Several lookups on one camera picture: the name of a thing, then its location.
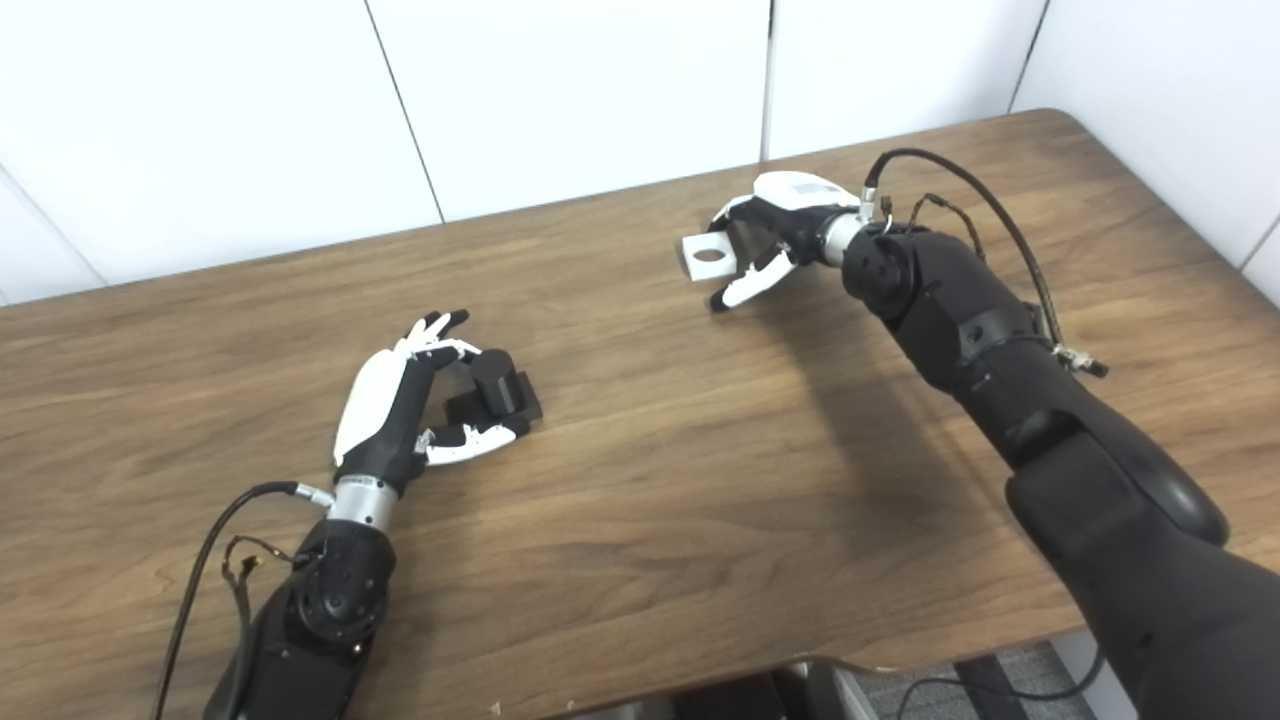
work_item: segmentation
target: silver metal cylinder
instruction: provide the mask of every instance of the silver metal cylinder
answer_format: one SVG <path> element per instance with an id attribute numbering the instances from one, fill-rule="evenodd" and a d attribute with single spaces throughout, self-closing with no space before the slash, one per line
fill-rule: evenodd
<path id="1" fill-rule="evenodd" d="M 855 213 L 845 213 L 832 218 L 823 232 L 822 243 L 822 255 L 827 259 L 828 265 L 838 268 L 845 263 L 845 250 L 854 241 L 858 231 L 865 225 L 867 223 Z"/>
<path id="2" fill-rule="evenodd" d="M 334 492 L 329 520 L 351 520 L 385 533 L 392 524 L 392 509 L 399 496 L 372 475 L 343 475 Z"/>

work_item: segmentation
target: black robotic arm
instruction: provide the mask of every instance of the black robotic arm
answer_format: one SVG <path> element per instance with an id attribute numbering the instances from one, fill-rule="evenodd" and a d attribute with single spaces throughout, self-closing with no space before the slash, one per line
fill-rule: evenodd
<path id="1" fill-rule="evenodd" d="M 960 240 L 869 222 L 873 200 L 864 188 L 859 209 L 778 208 L 791 223 L 767 229 L 799 246 L 794 256 L 840 268 L 849 295 L 1014 470 L 1014 516 L 1139 716 L 1280 716 L 1280 575 L 1222 548 L 1217 506 L 1069 372 L 1088 369 L 1088 356 L 1044 337 L 1037 314 Z"/>

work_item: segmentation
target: connector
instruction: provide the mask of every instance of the connector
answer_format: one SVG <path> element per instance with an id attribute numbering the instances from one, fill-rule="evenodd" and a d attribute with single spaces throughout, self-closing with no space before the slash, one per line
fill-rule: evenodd
<path id="1" fill-rule="evenodd" d="M 307 502 L 319 505 L 320 507 L 329 509 L 333 507 L 334 497 L 332 492 L 323 491 L 308 484 L 298 483 L 298 489 L 293 491 L 294 497 L 301 497 Z"/>

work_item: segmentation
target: cable connector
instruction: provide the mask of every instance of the cable connector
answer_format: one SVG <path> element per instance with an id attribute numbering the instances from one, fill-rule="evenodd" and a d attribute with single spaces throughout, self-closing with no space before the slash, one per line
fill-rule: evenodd
<path id="1" fill-rule="evenodd" d="M 294 497 L 301 497 L 307 502 L 319 505 L 320 507 L 329 509 L 333 507 L 334 497 L 332 492 L 323 491 L 308 484 L 298 483 L 298 489 L 293 491 Z"/>
<path id="2" fill-rule="evenodd" d="M 859 196 L 858 206 L 858 219 L 867 224 L 876 219 L 876 187 L 863 186 L 863 192 Z"/>
<path id="3" fill-rule="evenodd" d="M 1105 378 L 1111 368 L 1106 363 L 1093 357 L 1082 350 L 1071 350 L 1065 345 L 1053 347 L 1053 357 L 1057 357 L 1062 366 L 1073 373 L 1088 373 L 1094 378 Z"/>

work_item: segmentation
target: robot fingertip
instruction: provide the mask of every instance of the robot fingertip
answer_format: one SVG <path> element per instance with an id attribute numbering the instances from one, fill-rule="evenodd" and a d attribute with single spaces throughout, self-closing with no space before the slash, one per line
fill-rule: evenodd
<path id="1" fill-rule="evenodd" d="M 728 313 L 728 305 L 724 305 L 724 291 L 721 290 L 710 297 L 708 302 L 712 307 L 712 313 Z"/>

